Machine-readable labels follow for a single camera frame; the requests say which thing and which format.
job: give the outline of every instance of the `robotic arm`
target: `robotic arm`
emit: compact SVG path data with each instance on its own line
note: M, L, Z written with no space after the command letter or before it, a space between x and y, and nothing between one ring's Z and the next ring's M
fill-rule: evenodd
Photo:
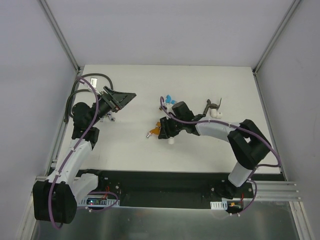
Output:
M104 91L98 95L98 114L95 123L109 112L118 112L136 96L135 93L117 92L106 86L103 89ZM60 174L58 170L63 164L62 161L45 181L37 181L34 184L32 193L35 219L50 221L48 207L49 190L57 175L58 178L54 185L51 202L53 218L59 223L71 223L76 215L77 203L97 188L98 176L91 173L82 174L80 179L74 181L81 165L88 158L98 141L99 129L91 127L76 150L74 149L75 144L94 119L95 111L96 103L92 107L89 107L84 102L78 102L73 106L72 141L67 152L67 155L71 155Z
M186 122L197 122L202 118L203 120L209 119L206 118L204 114L194 115L183 101L174 104L172 111L175 118ZM198 124L185 124L172 118L163 117L160 119L160 124L159 139L173 138L178 135L180 131L186 130L189 134L211 136L230 143L237 163L228 175L228 179L214 187L214 191L222 198L232 199L237 189L241 188L259 162L264 159L270 151L267 146L256 137L219 123L203 122ZM266 137L251 120L246 119L241 123L233 123L233 125L254 132L267 141Z

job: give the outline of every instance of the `red wire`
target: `red wire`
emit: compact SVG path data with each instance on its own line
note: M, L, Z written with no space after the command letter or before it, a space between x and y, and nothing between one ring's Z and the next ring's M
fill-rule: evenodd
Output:
M107 186L106 188L105 188L105 191L106 192L109 192L109 186ZM103 197L102 197L102 200L105 200L106 198L107 198L107 196L108 196L108 193L106 193Z
M244 198L245 198L245 195L244 195L244 193L242 192L242 193L241 193L241 200L240 200L240 203L243 203Z

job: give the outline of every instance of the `white wall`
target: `white wall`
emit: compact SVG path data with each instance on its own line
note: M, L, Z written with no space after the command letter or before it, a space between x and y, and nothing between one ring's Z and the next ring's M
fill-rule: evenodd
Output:
M36 0L0 1L0 239L17 234L75 72Z
M320 1L305 0L258 72L275 142L320 239Z
M293 0L48 0L78 63L254 67Z

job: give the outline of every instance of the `white tabletop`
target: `white tabletop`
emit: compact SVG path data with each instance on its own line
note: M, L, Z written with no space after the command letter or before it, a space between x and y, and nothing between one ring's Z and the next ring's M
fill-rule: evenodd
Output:
M266 119L250 67L165 66L165 65L86 65L83 74L102 73L109 76L114 90L136 93L121 111L114 113L115 122L104 119L98 142L81 169L212 172L229 173L236 158L229 143L208 136L181 132L173 145L153 135L146 138L164 113L159 110L160 96L171 95L184 101L196 115L202 113L207 99L219 103L222 121L242 122L251 119L270 140ZM97 77L97 89L109 83ZM91 92L76 95L75 103L89 106L95 101ZM70 119L58 161L62 161L71 141L73 121ZM269 153L264 164L276 164ZM257 173L278 174L278 168L261 167Z

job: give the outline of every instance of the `black cable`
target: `black cable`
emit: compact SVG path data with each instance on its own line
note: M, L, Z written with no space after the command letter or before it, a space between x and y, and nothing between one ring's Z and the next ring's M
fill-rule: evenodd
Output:
M104 77L108 80L109 84L110 84L110 89L113 90L114 89L114 85L110 79L110 77L108 77L107 75L105 74L102 74L102 73L88 73L88 74L85 74L85 75L82 75L81 77L85 78L85 77L90 77L90 76L100 76L100 77ZM72 89L71 89L71 94L70 96L68 97L67 101L66 101L66 105L65 105L65 111L64 111L64 122L67 123L69 121L69 118L68 117L71 117L73 118L73 115L71 113L71 108L72 108L72 100L73 100L73 96L77 93L81 93L81 92L90 92L88 89L80 89L80 90L76 90L76 87L78 85L78 81L75 81L73 83L73 86L72 86Z
M70 96L68 97L68 99L66 100L66 108L65 108L65 113L64 113L64 116L65 117L71 117L73 118L73 114L71 112L71 103L72 103L72 99L73 99L73 96L78 94L78 93L82 93L82 92L90 92L89 89L80 89L80 90L77 90L77 91L74 91L73 93L70 94Z

